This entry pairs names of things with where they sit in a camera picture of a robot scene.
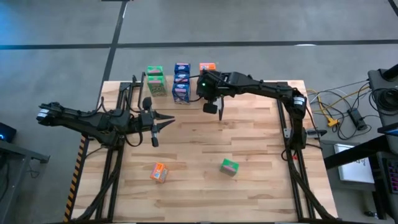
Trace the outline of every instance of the yellow cable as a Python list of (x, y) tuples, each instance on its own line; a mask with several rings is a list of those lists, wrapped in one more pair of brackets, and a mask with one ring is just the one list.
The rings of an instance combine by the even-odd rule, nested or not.
[[(318, 92), (315, 91), (315, 90), (313, 90), (313, 89), (307, 89), (307, 91), (312, 91), (312, 92), (314, 92), (315, 94), (318, 94)], [(331, 118), (331, 117), (329, 117), (329, 116), (325, 113), (325, 110), (323, 109), (323, 106), (322, 106), (321, 96), (320, 96), (320, 95), (317, 95), (317, 98), (318, 98), (318, 101), (319, 101), (319, 108), (320, 108), (320, 110), (322, 111), (322, 113), (323, 113), (323, 115), (325, 116), (325, 118), (328, 120), (329, 123), (334, 122), (334, 119)]]
[(327, 107), (325, 107), (325, 108), (323, 108), (323, 109), (321, 109), (321, 110), (316, 110), (316, 111), (312, 111), (312, 112), (320, 112), (320, 111), (324, 111), (324, 110), (326, 110), (326, 109), (328, 109), (328, 108), (331, 108), (333, 105), (335, 105), (336, 103), (340, 102), (341, 100), (343, 100), (343, 99), (345, 99), (345, 98), (347, 98), (347, 97), (349, 97), (349, 96), (352, 96), (352, 95), (354, 95), (354, 94), (357, 94), (357, 93), (359, 93), (359, 92), (361, 92), (361, 91), (364, 91), (364, 90), (367, 89), (367, 88), (369, 88), (369, 87), (367, 86), (367, 87), (362, 88), (362, 89), (360, 89), (360, 90), (358, 90), (358, 91), (355, 91), (355, 92), (353, 92), (353, 93), (350, 93), (349, 95), (346, 95), (346, 96), (340, 98), (339, 100), (337, 100), (336, 102), (332, 103), (331, 105), (329, 105), (329, 106), (327, 106)]

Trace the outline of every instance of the cardboard box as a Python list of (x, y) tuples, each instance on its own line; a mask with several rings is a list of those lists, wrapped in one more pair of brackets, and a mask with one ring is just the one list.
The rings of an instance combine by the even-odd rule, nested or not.
[(185, 83), (190, 84), (189, 74), (181, 73), (174, 75), (174, 83)]
[(174, 66), (174, 74), (190, 74), (191, 64), (189, 63), (176, 63)]
[(152, 96), (167, 96), (167, 84), (162, 66), (148, 66), (147, 82)]
[(191, 88), (189, 83), (175, 83), (172, 90), (174, 102), (177, 104), (189, 105)]
[(156, 180), (160, 183), (163, 183), (166, 180), (166, 176), (169, 170), (166, 168), (164, 164), (161, 164), (159, 162), (155, 163), (154, 169), (152, 170), (152, 173), (150, 174), (150, 178), (152, 180)]
[(230, 176), (234, 176), (238, 172), (238, 169), (239, 169), (239, 164), (229, 159), (224, 159), (220, 167), (221, 172)]
[(200, 63), (199, 64), (199, 72), (201, 75), (202, 70), (209, 70), (209, 71), (215, 71), (216, 70), (216, 63)]

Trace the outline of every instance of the power adapter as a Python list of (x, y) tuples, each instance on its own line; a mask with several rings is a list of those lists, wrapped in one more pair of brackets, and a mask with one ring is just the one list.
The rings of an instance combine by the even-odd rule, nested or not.
[(362, 131), (367, 128), (366, 123), (364, 119), (362, 119), (362, 116), (359, 113), (358, 109), (354, 108), (352, 110), (348, 110), (347, 113), (358, 131)]

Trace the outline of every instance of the yellow and black hazard tape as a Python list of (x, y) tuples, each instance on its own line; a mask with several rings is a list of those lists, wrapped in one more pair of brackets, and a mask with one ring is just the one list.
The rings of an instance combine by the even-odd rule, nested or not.
[(67, 208), (65, 209), (65, 214), (63, 216), (63, 222), (69, 222), (69, 220), (72, 217), (72, 210), (73, 210), (73, 207), (75, 206), (77, 189), (79, 187), (80, 177), (81, 177), (81, 173), (83, 171), (83, 166), (85, 163), (85, 157), (87, 154), (88, 143), (89, 143), (88, 138), (82, 136), (80, 139), (79, 151), (78, 151), (77, 158), (76, 158), (75, 171), (73, 171), (72, 183), (70, 184), (70, 190), (69, 190), (69, 195), (68, 195), (68, 200), (67, 200)]

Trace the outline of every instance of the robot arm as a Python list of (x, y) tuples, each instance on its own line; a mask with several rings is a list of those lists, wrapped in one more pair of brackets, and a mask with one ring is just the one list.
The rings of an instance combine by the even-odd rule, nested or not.
[(278, 83), (265, 83), (263, 80), (254, 80), (250, 75), (239, 72), (221, 73), (203, 71), (197, 83), (197, 95), (208, 100), (203, 106), (206, 113), (214, 113), (213, 102), (222, 96), (252, 93), (280, 100), (289, 113), (292, 130), (289, 138), (289, 147), (292, 150), (305, 148), (307, 134), (303, 128), (303, 119), (307, 105), (307, 98), (296, 88)]
[(143, 110), (134, 117), (128, 110), (115, 109), (107, 113), (82, 112), (65, 108), (60, 103), (41, 104), (40, 113), (36, 120), (44, 126), (64, 126), (78, 131), (84, 135), (95, 138), (104, 147), (123, 146), (121, 136), (150, 131), (152, 133), (152, 145), (159, 146), (157, 133), (174, 120), (164, 123), (154, 123), (155, 119), (170, 119), (173, 116), (159, 114), (152, 109), (151, 99), (145, 98)]

